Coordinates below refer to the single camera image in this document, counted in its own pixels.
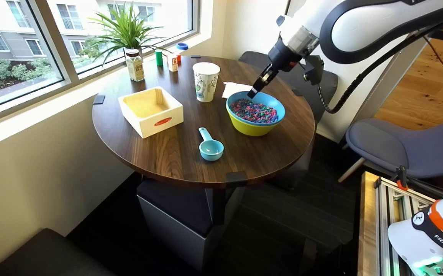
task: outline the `cereal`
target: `cereal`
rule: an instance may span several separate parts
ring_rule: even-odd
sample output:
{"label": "cereal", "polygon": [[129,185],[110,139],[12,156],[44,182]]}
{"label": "cereal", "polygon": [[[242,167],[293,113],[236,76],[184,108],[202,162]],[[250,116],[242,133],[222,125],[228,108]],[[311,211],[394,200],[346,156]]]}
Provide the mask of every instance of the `cereal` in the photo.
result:
{"label": "cereal", "polygon": [[231,105],[233,111],[247,119],[247,121],[253,121],[253,122],[274,122],[279,119],[277,110],[273,107],[268,107],[265,104],[260,102],[254,102],[248,98],[239,98],[234,101],[234,104]]}

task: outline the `dark carpet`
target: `dark carpet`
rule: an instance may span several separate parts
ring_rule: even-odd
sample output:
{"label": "dark carpet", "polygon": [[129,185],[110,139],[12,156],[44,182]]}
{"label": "dark carpet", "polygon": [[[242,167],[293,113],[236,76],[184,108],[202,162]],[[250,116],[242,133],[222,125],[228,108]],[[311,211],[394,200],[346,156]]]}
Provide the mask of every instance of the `dark carpet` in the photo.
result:
{"label": "dark carpet", "polygon": [[245,188],[204,272],[152,237],[135,194],[136,173],[67,239],[119,276],[355,274],[360,173],[337,183],[354,160],[349,150],[316,134],[309,171],[294,188],[273,183]]}

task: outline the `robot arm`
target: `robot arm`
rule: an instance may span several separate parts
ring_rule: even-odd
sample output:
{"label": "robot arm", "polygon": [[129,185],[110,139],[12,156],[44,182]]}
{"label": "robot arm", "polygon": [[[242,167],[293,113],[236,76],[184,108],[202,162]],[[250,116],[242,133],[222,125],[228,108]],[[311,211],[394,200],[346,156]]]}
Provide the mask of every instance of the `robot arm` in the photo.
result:
{"label": "robot arm", "polygon": [[309,53],[319,44],[335,62],[357,62],[400,35],[443,27],[443,0],[306,0],[293,18],[280,16],[277,22],[280,33],[268,52],[271,62],[248,96],[300,61],[317,67]]}

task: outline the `paper cup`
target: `paper cup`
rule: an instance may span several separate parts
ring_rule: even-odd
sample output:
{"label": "paper cup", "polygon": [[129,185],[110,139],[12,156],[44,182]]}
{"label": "paper cup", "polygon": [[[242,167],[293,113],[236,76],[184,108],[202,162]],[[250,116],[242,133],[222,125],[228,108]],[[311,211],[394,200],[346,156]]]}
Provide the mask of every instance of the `paper cup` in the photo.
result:
{"label": "paper cup", "polygon": [[210,102],[214,98],[219,72],[221,67],[213,62],[193,64],[194,93],[198,101]]}

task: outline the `dark wood tabletop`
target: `dark wood tabletop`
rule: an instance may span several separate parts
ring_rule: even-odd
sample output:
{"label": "dark wood tabletop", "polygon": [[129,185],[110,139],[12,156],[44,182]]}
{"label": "dark wood tabletop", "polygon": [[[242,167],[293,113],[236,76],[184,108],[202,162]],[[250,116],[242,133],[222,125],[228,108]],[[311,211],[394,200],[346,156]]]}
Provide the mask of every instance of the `dark wood tabletop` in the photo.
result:
{"label": "dark wood tabletop", "polygon": [[[196,101],[191,65],[198,61],[211,61],[221,67],[211,102]],[[106,98],[93,105],[92,116],[101,141],[148,177],[202,187],[251,183],[291,165],[313,141],[316,122],[308,102],[279,78],[263,91],[282,101],[286,110],[283,121],[265,136],[245,136],[231,125],[222,98],[224,81],[251,84],[260,72],[247,62],[184,55],[178,72],[170,72],[165,64],[158,67],[153,59],[144,62],[144,72],[145,81],[141,82],[130,81],[125,70],[116,73],[98,91]],[[118,98],[155,85],[161,85],[182,104],[184,122],[141,137],[122,116]],[[224,142],[221,159],[208,162],[201,157],[199,127],[207,127],[214,139]]]}

